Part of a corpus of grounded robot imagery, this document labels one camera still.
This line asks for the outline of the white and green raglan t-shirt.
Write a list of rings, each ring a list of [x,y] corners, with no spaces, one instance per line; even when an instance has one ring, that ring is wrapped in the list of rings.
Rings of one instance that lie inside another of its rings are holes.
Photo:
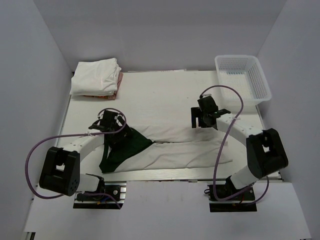
[[[213,128],[135,125],[131,130],[132,137],[117,147],[104,146],[102,173],[212,167],[220,147],[228,145]]]

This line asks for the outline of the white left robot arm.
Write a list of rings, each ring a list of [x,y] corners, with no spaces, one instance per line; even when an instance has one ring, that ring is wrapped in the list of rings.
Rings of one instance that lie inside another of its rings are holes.
[[[63,147],[51,147],[44,160],[39,186],[55,193],[72,196],[76,192],[100,193],[102,179],[96,175],[81,174],[81,161],[104,144],[104,136],[114,136],[127,127],[121,116],[116,125],[97,126]]]

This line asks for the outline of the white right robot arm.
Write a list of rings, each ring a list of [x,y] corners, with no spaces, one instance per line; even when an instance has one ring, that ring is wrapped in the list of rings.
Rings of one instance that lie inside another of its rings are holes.
[[[191,127],[214,128],[243,144],[246,148],[245,167],[225,180],[224,192],[217,193],[213,184],[212,193],[218,201],[237,197],[249,186],[270,174],[286,168],[289,160],[279,133],[273,129],[259,129],[236,118],[226,109],[206,113],[200,107],[191,108]]]

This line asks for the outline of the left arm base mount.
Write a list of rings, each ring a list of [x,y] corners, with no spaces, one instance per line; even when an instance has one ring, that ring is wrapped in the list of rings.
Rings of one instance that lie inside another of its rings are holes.
[[[88,210],[119,210],[127,191],[126,182],[109,182],[94,174],[81,174],[73,208]]]

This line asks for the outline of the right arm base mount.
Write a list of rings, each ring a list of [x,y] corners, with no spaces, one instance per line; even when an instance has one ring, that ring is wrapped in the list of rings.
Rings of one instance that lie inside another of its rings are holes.
[[[214,186],[209,184],[204,190],[204,194],[209,200],[209,210],[211,213],[244,213],[256,212],[257,206],[253,186],[246,191],[235,189],[231,178],[228,177],[225,183],[216,183],[214,195]]]

